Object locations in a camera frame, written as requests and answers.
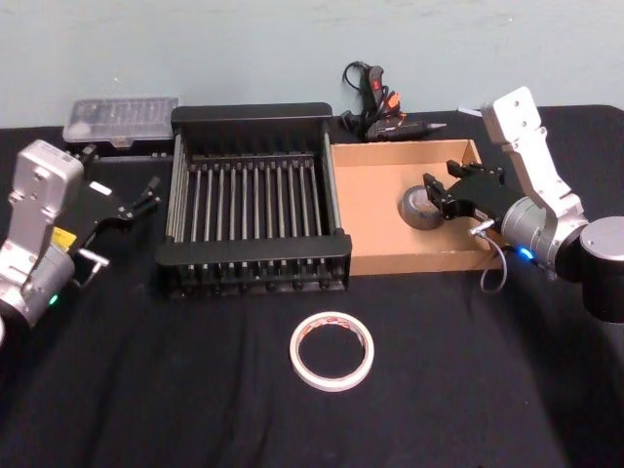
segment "wire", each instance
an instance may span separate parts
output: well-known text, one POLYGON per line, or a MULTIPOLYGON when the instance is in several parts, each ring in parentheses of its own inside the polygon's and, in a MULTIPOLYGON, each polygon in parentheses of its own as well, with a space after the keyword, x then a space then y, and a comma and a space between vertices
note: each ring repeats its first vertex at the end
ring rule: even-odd
POLYGON ((502 265, 503 265, 503 277, 500 280, 500 283, 498 284, 498 286, 492 290, 486 289, 486 276, 488 275, 489 270, 491 270, 491 268, 488 267, 484 270, 483 274, 481 275, 481 281, 479 282, 479 285, 481 286, 481 291, 483 291, 486 294, 500 293, 503 287, 505 286, 505 283, 507 282, 507 258, 505 258, 505 253, 498 246, 498 244, 492 241, 490 237, 488 237, 488 234, 486 234, 485 231, 480 232, 477 235, 481 237, 482 239, 485 239, 486 241, 488 241, 489 244, 496 249, 496 253, 494 254, 494 257, 492 258, 492 260, 494 260, 496 256, 498 255, 500 256, 500 261, 502 262, 502 265))
POLYGON ((359 86, 355 86, 353 83, 351 83, 351 80, 349 80, 349 77, 347 76, 347 73, 351 68, 359 68, 360 71, 364 72, 367 69, 367 65, 363 61, 352 61, 344 68, 344 71, 342 72, 342 81, 344 81, 347 85, 349 85, 358 93, 361 93, 362 88, 360 88, 359 86))

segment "cardboard box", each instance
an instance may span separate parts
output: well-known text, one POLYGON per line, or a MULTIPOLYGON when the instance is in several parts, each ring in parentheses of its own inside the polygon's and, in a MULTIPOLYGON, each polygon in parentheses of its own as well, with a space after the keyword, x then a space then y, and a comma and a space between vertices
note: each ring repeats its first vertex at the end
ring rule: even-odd
POLYGON ((424 173, 448 187, 456 178, 447 173, 447 160, 481 162, 472 140, 331 148, 342 225, 353 242, 352 275, 481 270, 490 265, 488 243, 468 233, 474 219, 458 218, 432 231, 419 231, 399 215, 403 194, 422 185, 424 173))

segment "wall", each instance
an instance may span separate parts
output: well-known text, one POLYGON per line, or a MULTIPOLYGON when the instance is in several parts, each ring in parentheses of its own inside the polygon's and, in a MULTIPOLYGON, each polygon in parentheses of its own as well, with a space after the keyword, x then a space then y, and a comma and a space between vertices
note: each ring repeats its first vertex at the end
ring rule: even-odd
POLYGON ((0 0, 0 127, 64 123, 77 98, 324 100, 356 108, 346 63, 381 64, 406 110, 624 107, 622 0, 0 0))

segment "roll of tape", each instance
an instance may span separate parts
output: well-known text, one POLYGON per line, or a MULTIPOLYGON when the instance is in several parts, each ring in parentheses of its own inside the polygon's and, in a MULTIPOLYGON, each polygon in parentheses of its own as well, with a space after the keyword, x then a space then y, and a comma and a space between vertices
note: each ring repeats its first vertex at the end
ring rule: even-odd
POLYGON ((374 358, 374 345, 369 330, 355 317, 342 312, 321 312, 301 322, 291 337, 291 362, 294 371, 308 385, 324 392, 343 392, 358 385, 369 374, 374 358), (303 338, 317 327, 338 325, 358 336, 364 347, 364 359, 353 372, 343 377, 329 378, 317 375, 307 368, 299 356, 299 345, 303 338))
POLYGON ((435 229, 442 224, 442 214, 429 201, 427 189, 416 185, 406 191, 399 204, 399 213, 407 225, 421 231, 435 229))

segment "black table cloth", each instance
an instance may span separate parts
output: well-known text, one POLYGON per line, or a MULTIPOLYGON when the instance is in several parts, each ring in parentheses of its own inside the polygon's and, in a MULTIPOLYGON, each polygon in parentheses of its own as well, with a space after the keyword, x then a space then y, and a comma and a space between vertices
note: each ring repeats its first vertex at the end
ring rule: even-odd
MULTIPOLYGON (((586 215, 624 215, 624 113, 540 110, 586 215)), ((430 139, 472 138, 486 164, 511 168, 480 118, 422 117, 448 123, 430 139)), ((62 145, 58 128, 0 131, 1 194, 17 152, 38 137, 62 145)), ((152 175, 167 197, 170 171, 164 160, 107 159, 92 176, 131 200, 152 175)), ((35 329, 0 391, 1 467, 624 466, 624 331, 592 318, 578 286, 510 257, 498 295, 459 272, 167 301, 152 260, 165 217, 163 206, 130 234, 98 239, 112 264, 84 292, 63 291, 35 329), (341 394, 307 386, 289 359, 296 325, 325 310, 358 317, 375 343, 369 376, 341 394)), ((0 226, 8 218, 1 204, 0 226)), ((338 375, 358 348, 348 331, 324 328, 302 353, 338 375)))

